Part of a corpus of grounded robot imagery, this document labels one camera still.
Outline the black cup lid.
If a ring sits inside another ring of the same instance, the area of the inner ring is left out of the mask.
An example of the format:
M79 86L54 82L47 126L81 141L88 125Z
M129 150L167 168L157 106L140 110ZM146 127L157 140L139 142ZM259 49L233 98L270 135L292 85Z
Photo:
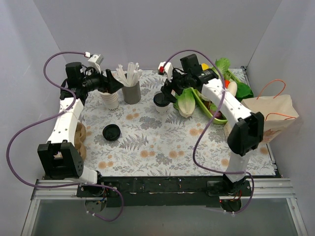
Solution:
M166 107L169 105L169 101L164 99L164 94L162 92L154 95L154 104L158 107Z

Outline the white paper coffee cup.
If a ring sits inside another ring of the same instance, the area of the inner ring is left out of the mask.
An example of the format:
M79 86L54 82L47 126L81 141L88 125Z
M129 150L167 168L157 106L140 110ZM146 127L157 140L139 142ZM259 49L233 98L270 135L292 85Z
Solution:
M158 114L160 115L164 115L167 113L168 109L169 109L169 105L165 105L165 106L158 106L155 104L155 109L157 111Z

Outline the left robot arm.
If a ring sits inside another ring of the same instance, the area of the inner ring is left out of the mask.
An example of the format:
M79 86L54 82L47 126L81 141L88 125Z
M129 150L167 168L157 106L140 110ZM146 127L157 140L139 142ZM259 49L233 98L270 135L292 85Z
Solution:
M45 144L37 148L47 177L69 179L88 183L88 191L95 197L104 193L105 185L97 180L97 171L84 165L83 154L75 144L78 119L83 111L88 93L94 90L113 94L123 88L109 69L102 71L100 62L89 61L84 67L80 62L66 64L67 78L61 85L60 116Z

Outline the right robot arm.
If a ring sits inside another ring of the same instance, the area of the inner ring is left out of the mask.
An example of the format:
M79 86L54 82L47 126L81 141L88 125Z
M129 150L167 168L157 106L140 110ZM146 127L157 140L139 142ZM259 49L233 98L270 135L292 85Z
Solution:
M181 58L181 70L174 68L169 60L159 64L158 73L167 75L161 92L164 101L175 103L177 99L172 95L173 91L180 95L186 88L197 89L227 118L232 127L227 138L231 156L226 171L222 173L222 182L213 184L212 191L232 196L240 191L246 176L250 176L247 165L252 151L263 139L264 116L242 105L225 87L223 75L228 66L212 61L213 67L204 70L196 55L197 51L193 51Z

